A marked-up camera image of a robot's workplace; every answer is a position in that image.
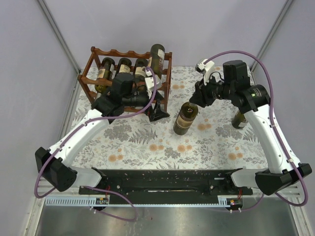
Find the wine bottle brown label front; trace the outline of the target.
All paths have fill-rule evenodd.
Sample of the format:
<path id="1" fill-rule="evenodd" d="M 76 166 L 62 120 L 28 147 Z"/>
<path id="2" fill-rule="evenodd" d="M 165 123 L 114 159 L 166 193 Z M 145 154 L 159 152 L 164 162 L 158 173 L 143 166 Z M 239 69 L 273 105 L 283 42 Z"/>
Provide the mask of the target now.
<path id="1" fill-rule="evenodd" d="M 173 125 L 173 130 L 177 135 L 184 135 L 191 127 L 193 121 L 198 114 L 198 106 L 196 104 L 185 102 L 179 111 L 179 114 Z"/>

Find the wine bottle brown label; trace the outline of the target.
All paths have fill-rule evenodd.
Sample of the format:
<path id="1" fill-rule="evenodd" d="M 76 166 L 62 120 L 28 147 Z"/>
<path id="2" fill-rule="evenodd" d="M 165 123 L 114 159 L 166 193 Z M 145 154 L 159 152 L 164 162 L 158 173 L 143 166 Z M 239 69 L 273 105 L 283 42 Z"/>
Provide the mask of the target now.
<path id="1" fill-rule="evenodd" d="M 198 114 L 198 106 L 196 104 L 185 102 L 179 111 L 179 114 L 173 125 L 173 130 L 177 135 L 184 135 L 191 127 L 193 121 Z"/>
<path id="2" fill-rule="evenodd" d="M 154 44 L 150 50 L 148 66 L 161 79 L 165 57 L 165 48 L 161 44 Z"/>

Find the wine bottle brown label back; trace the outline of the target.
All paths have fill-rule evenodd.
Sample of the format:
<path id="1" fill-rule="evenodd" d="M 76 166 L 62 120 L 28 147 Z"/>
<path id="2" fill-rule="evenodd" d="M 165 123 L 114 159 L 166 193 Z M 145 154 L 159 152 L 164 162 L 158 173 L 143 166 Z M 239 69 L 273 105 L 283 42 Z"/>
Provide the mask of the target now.
<path id="1" fill-rule="evenodd" d="M 165 57 L 165 48 L 161 44 L 154 44 L 150 50 L 148 66 L 161 79 Z"/>

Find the green wine bottle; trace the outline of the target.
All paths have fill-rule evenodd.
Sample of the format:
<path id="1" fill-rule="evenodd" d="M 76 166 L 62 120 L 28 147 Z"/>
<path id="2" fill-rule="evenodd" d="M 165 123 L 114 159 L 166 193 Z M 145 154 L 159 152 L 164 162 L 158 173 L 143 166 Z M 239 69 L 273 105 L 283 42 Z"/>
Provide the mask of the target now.
<path id="1" fill-rule="evenodd" d="M 111 81 L 114 68 L 115 68 L 115 61 L 109 57 L 104 58 L 101 62 L 101 66 L 98 71 L 96 80 L 99 81 L 100 79 L 106 79 L 106 80 Z M 104 91 L 106 91 L 107 86 L 95 85 L 94 88 L 97 93 L 103 93 Z"/>

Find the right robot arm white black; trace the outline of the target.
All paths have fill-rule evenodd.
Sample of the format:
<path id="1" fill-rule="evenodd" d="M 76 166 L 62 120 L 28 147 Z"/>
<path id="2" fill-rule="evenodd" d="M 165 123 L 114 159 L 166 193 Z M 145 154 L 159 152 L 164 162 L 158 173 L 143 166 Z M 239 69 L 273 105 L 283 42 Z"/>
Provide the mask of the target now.
<path id="1" fill-rule="evenodd" d="M 233 171 L 230 179 L 224 182 L 227 193 L 234 195 L 242 187 L 252 187 L 270 196 L 312 172 L 310 165 L 301 163 L 294 154 L 278 127 L 266 88 L 251 85 L 245 62 L 225 62 L 223 81 L 214 77 L 215 64 L 211 60 L 200 61 L 195 69 L 203 78 L 195 83 L 195 92 L 189 101 L 203 108 L 212 105 L 215 100 L 231 101 L 252 126 L 267 159 L 265 170 Z"/>

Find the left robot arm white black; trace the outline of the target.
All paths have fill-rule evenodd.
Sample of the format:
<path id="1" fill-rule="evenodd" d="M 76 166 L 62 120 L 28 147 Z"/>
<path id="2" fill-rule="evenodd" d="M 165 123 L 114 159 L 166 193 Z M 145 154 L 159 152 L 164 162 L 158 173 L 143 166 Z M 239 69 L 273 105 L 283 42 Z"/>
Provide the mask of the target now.
<path id="1" fill-rule="evenodd" d="M 150 68 L 145 69 L 145 86 L 149 101 L 136 113 L 124 115 L 123 98 L 132 95 L 136 88 L 134 77 L 119 73 L 112 85 L 97 96 L 84 118 L 60 141 L 48 149 L 40 147 L 35 152 L 38 178 L 47 180 L 54 190 L 64 192 L 73 186 L 88 186 L 96 194 L 102 194 L 107 183 L 96 169 L 75 168 L 72 163 L 81 149 L 102 129 L 116 119 L 130 118 L 145 112 L 153 103 L 160 78 Z"/>

